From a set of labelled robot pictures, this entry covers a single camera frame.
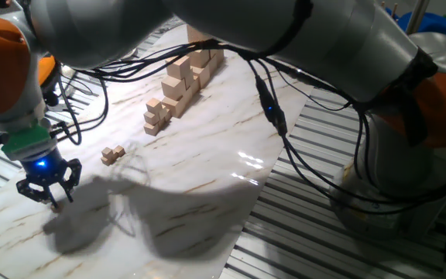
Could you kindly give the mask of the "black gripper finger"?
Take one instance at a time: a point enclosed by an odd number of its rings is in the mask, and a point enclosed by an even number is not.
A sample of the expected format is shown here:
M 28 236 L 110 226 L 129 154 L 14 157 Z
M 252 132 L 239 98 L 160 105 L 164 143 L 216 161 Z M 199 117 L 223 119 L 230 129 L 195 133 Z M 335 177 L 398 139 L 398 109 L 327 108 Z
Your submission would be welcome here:
M 30 187 L 31 184 L 40 186 L 42 189 L 37 190 L 31 188 Z M 49 183 L 48 181 L 28 181 L 27 179 L 24 179 L 16 184 L 16 188 L 17 192 L 20 193 L 21 195 L 24 195 L 35 202 L 42 202 L 42 203 L 50 202 L 55 209 L 58 209 L 59 205 L 50 191 L 50 185 L 51 183 Z
M 74 188 L 78 186 L 81 179 L 82 164 L 78 159 L 73 159 L 70 161 L 64 161 L 65 168 L 63 174 L 66 174 L 67 170 L 70 170 L 70 176 L 68 179 L 62 177 L 60 180 L 60 185 L 65 191 L 67 199 L 69 202 L 73 202 L 72 193 Z

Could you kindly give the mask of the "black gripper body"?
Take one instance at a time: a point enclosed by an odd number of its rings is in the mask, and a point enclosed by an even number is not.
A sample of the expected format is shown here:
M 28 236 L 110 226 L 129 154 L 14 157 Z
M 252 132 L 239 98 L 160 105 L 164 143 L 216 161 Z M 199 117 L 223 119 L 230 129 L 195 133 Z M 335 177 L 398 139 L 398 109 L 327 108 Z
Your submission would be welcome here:
M 30 184 L 48 186 L 58 183 L 64 187 L 67 185 L 64 177 L 69 163 L 62 158 L 58 149 L 52 150 L 47 155 L 22 160 L 21 163 L 26 172 L 26 178 L 20 181 L 21 188 Z

